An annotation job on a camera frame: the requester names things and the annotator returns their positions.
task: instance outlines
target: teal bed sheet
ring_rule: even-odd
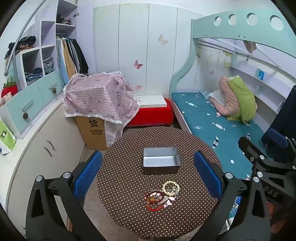
[[[217,110],[201,93],[172,93],[192,134],[206,142],[218,156],[223,171],[231,172],[236,178],[247,179],[252,173],[252,164],[239,149],[240,137],[247,137],[265,153],[261,142],[263,131],[254,123],[245,125],[217,116]]]

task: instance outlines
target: white cabinet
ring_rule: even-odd
[[[8,199],[8,216],[24,233],[27,205],[35,178],[60,177],[78,165],[84,141],[73,118],[65,117],[63,105],[49,117],[38,131],[17,168]],[[58,208],[66,222],[66,212],[60,198]]]

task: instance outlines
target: brown tablecloth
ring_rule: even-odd
[[[177,147],[181,161],[178,173],[142,174],[145,147]],[[205,142],[180,129],[149,127],[116,141],[104,155],[98,173],[98,192],[113,220],[140,237],[177,238],[202,224],[217,200],[209,195],[193,165],[193,154],[198,150],[220,165]],[[180,185],[179,197],[165,209],[147,210],[143,193],[161,189],[168,180]]]

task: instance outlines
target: green blanket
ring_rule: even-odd
[[[229,80],[228,85],[237,97],[239,110],[234,115],[227,117],[227,119],[230,121],[242,121],[244,124],[247,124],[255,117],[256,102],[254,94],[239,76]]]

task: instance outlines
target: silver screw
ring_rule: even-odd
[[[69,178],[70,176],[71,176],[71,173],[69,173],[69,172],[65,172],[63,174],[63,178]]]
[[[258,177],[253,177],[254,182],[258,183],[260,180]]]
[[[260,178],[263,177],[262,172],[257,172],[257,176],[260,177]]]
[[[40,182],[42,180],[42,176],[38,176],[38,177],[36,177],[36,181],[37,182]]]
[[[225,176],[226,176],[228,179],[233,178],[233,175],[232,175],[230,172],[226,173]]]

